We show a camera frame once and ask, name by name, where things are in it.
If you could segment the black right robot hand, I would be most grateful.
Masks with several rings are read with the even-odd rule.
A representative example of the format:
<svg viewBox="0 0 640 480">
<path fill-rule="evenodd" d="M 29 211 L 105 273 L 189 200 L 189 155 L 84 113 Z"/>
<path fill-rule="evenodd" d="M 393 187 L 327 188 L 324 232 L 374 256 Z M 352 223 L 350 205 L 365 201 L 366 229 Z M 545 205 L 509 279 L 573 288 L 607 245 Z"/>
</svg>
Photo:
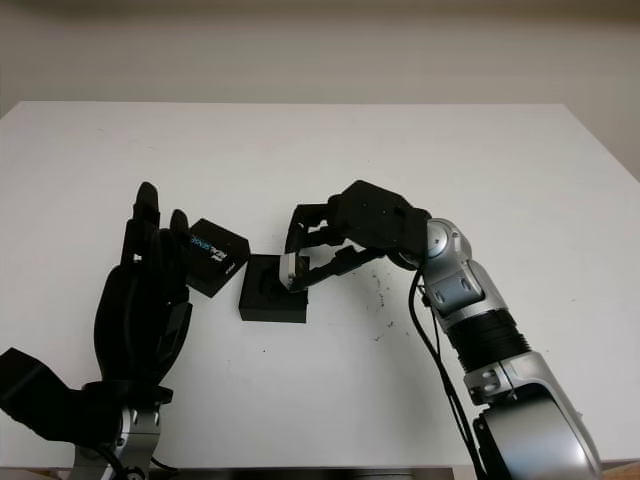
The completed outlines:
<svg viewBox="0 0 640 480">
<path fill-rule="evenodd" d="M 299 292 L 387 257 L 409 271 L 427 259 L 429 212 L 404 197 L 357 180 L 323 204 L 296 206 L 288 228 L 279 280 Z M 322 245 L 340 249 L 325 265 L 311 268 L 300 251 Z"/>
</svg>

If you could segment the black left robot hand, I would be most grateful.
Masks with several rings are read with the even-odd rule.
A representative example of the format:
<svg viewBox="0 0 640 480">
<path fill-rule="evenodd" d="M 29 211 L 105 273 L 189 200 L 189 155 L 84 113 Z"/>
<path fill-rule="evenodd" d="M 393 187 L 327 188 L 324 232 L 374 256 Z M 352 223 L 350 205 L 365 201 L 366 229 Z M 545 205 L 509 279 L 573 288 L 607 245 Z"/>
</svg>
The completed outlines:
<svg viewBox="0 0 640 480">
<path fill-rule="evenodd" d="M 174 210 L 162 228 L 157 189 L 142 183 L 96 313 L 94 348 L 103 380 L 158 385 L 175 363 L 192 312 L 189 245 L 186 214 Z"/>
</svg>

